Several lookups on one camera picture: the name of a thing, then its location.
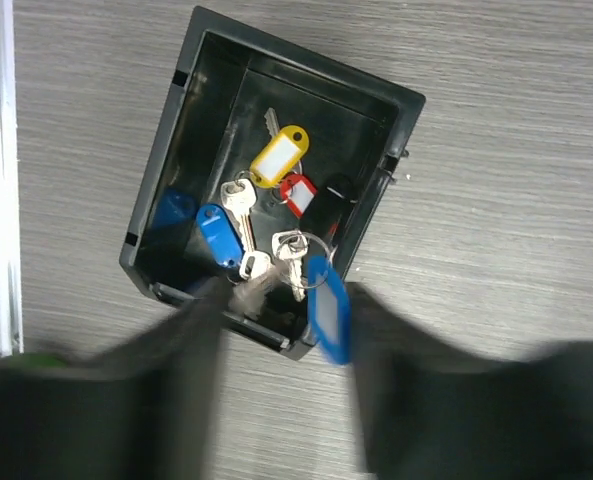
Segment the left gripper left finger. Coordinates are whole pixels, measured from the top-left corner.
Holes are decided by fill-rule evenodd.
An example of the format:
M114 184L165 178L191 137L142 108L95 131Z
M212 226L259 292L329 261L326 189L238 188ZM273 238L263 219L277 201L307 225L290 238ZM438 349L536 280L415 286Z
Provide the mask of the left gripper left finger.
M280 269L208 280L150 329L89 359L0 360L0 479L204 479L226 330Z

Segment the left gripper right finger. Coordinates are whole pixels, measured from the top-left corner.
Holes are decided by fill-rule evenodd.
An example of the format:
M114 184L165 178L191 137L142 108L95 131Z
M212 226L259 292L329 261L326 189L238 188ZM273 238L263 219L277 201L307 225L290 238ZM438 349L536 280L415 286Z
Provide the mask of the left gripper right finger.
M593 341L519 360L430 334L350 283L351 372L379 479L593 479Z

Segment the yellow tagged key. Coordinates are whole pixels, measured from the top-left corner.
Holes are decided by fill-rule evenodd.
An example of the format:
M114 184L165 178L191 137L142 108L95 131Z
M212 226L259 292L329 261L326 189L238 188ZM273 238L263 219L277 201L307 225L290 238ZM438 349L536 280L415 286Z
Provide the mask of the yellow tagged key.
M302 160L309 149L310 140L301 126L287 125L280 128L272 107L267 109L264 119L270 141L254 158L249 172L253 184L271 189Z

